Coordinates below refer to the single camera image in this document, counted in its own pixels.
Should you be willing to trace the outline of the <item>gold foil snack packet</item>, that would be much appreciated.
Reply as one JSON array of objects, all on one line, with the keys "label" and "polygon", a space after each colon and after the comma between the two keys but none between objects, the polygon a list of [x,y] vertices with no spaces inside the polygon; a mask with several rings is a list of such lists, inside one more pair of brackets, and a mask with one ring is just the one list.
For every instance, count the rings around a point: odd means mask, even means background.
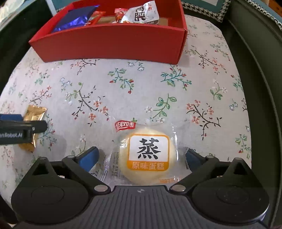
[{"label": "gold foil snack packet", "polygon": [[[45,107],[29,105],[23,117],[23,120],[24,121],[41,121],[43,120],[43,117],[46,111],[47,111],[47,108]],[[33,134],[31,143],[19,144],[19,147],[22,150],[33,153],[36,148],[36,141],[38,139],[38,135],[39,134]]]}]

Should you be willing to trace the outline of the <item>steamed cake packet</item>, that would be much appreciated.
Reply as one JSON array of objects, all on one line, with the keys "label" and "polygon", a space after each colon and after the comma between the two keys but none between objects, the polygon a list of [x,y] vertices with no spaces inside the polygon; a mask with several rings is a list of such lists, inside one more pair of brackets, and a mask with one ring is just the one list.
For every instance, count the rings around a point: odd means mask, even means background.
[{"label": "steamed cake packet", "polygon": [[191,173],[186,129],[177,123],[114,122],[104,181],[110,186],[171,185]]}]

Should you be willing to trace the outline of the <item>blue foil snack packet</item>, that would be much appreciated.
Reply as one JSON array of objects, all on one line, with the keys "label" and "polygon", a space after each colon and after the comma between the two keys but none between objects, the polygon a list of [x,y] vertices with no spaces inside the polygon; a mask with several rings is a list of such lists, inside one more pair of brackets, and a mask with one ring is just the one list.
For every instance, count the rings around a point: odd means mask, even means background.
[{"label": "blue foil snack packet", "polygon": [[99,5],[94,5],[69,10],[67,14],[56,24],[52,33],[86,25],[89,18],[98,7]]}]

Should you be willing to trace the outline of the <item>white red duck snack packet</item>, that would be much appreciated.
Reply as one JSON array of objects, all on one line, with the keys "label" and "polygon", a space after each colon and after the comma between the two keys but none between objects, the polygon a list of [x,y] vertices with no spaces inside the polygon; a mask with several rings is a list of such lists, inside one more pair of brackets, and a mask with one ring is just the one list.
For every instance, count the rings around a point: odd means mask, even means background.
[{"label": "white red duck snack packet", "polygon": [[155,1],[130,8],[123,15],[120,23],[158,24],[159,14]]}]

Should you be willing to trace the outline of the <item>floral tablecloth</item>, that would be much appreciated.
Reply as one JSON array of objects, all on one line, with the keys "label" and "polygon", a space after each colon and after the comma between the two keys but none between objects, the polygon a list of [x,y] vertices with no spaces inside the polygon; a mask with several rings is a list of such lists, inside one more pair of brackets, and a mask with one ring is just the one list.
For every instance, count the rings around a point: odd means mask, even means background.
[{"label": "floral tablecloth", "polygon": [[50,161],[92,146],[109,153],[113,121],[174,126],[178,143],[222,161],[251,163],[244,90],[224,29],[193,16],[177,65],[139,60],[76,59],[44,63],[33,49],[15,67],[1,94],[3,114],[47,109],[48,128],[36,147],[1,146],[1,196],[12,193],[41,156]]}]

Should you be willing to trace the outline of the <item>red flat snack packet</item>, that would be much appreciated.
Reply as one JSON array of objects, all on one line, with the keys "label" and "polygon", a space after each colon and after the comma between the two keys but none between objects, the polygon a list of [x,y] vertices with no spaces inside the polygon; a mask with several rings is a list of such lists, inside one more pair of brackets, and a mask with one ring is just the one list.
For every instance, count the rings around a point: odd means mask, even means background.
[{"label": "red flat snack packet", "polygon": [[93,12],[88,21],[86,22],[85,26],[96,24],[105,13],[105,11]]}]

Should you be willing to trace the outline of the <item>red cardboard box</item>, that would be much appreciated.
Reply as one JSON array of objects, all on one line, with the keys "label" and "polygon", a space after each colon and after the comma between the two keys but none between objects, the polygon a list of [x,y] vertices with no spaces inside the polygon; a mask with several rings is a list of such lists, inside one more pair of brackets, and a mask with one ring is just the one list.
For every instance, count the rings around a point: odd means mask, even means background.
[{"label": "red cardboard box", "polygon": [[[156,1],[160,22],[114,24],[116,8],[141,6],[145,1],[75,1],[54,15],[29,44],[44,62],[70,59],[128,59],[177,64],[188,33],[180,1]],[[99,5],[105,16],[95,25],[52,32],[69,10]]]}]

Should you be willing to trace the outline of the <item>dark green sofa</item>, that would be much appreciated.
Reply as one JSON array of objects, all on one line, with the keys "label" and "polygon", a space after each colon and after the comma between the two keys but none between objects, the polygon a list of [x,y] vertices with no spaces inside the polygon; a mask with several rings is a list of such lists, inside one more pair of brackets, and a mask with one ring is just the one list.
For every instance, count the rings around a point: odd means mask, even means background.
[{"label": "dark green sofa", "polygon": [[[191,12],[186,16],[202,19]],[[269,225],[280,223],[280,131],[269,88],[270,83],[275,89],[281,84],[281,53],[274,50],[274,47],[280,46],[280,39],[274,37],[276,29],[273,23],[244,1],[231,3],[223,24],[206,18],[203,20],[224,29],[247,104],[251,137],[251,163],[248,165],[270,197],[265,222]],[[33,48],[26,41],[12,44],[8,30],[2,37],[1,78],[4,82],[1,87],[4,90],[15,67]]]}]

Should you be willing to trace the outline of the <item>teal lion sofa cover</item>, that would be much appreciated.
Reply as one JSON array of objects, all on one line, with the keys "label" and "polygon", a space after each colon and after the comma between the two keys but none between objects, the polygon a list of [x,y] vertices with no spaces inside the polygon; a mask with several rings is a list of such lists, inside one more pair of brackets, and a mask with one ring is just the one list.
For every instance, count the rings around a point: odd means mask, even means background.
[{"label": "teal lion sofa cover", "polygon": [[[59,12],[68,4],[73,1],[46,1],[47,5],[53,15]],[[262,1],[246,1],[253,6],[257,11],[271,19],[278,28],[281,30],[281,16],[279,16],[274,10],[268,7]],[[194,12],[198,12],[218,22],[222,22],[223,18],[229,8],[231,1],[181,1],[184,9],[188,9]]]}]

